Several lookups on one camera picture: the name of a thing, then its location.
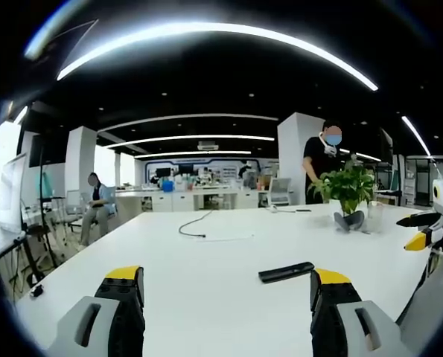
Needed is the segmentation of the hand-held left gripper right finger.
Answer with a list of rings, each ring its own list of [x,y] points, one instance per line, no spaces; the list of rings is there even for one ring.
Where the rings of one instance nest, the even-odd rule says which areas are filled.
[[[335,271],[310,273],[310,325],[314,356],[410,356],[399,326],[374,302],[362,300]]]

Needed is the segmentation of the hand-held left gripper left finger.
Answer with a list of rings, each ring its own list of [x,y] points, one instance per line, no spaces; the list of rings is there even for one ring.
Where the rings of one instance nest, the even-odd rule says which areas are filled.
[[[57,323],[47,356],[141,356],[144,269],[117,268],[93,296],[82,297]]]

